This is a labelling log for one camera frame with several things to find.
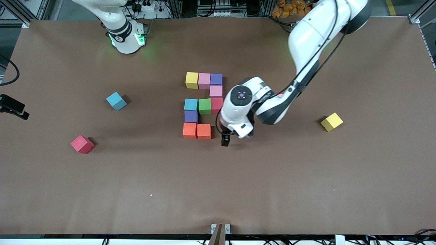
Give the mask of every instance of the orange cube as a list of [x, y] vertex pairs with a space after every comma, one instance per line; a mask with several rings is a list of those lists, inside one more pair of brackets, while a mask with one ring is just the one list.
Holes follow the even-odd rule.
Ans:
[[210, 124], [198, 124], [197, 125], [197, 136], [199, 140], [211, 140], [212, 130]]
[[196, 139], [197, 124], [194, 122], [185, 122], [183, 124], [183, 137], [186, 139]]

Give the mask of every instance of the green led light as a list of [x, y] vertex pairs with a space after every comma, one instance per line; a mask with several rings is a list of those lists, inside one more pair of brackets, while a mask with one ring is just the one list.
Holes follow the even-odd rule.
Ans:
[[136, 40], [138, 41], [138, 44], [139, 44], [140, 46], [142, 46], [142, 45], [145, 44], [145, 42], [144, 42], [144, 38], [142, 38], [142, 35], [138, 35], [138, 34], [135, 33], [135, 38], [136, 38]]
[[115, 47], [115, 43], [113, 42], [112, 36], [109, 36], [109, 37], [110, 37], [110, 40], [112, 41], [112, 46]]

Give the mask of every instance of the purple cube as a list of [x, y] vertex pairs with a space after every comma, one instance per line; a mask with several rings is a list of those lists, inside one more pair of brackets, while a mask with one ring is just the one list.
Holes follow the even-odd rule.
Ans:
[[197, 111], [185, 111], [185, 123], [198, 123]]
[[211, 74], [211, 85], [222, 85], [222, 74]]

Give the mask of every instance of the light blue cube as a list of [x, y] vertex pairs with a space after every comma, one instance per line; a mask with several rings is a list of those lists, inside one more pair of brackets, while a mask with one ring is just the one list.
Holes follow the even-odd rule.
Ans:
[[107, 97], [106, 100], [109, 104], [117, 111], [127, 105], [124, 99], [118, 94], [118, 92], [113, 93], [111, 96]]
[[196, 111], [198, 108], [198, 99], [185, 99], [185, 111]]

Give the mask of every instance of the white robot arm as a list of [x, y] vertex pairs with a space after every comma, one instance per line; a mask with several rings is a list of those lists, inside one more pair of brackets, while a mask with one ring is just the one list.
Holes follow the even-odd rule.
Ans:
[[288, 46], [296, 66], [296, 77], [281, 97], [259, 77], [246, 78], [233, 87], [219, 113], [222, 146], [230, 135], [252, 137], [254, 114], [264, 124], [276, 124], [305, 89], [319, 66], [320, 51], [339, 33], [352, 33], [370, 16], [368, 0], [323, 0], [289, 34]]
[[95, 14], [105, 25], [112, 45], [123, 54], [131, 54], [145, 45], [144, 24], [127, 20], [120, 9], [127, 0], [73, 0]]

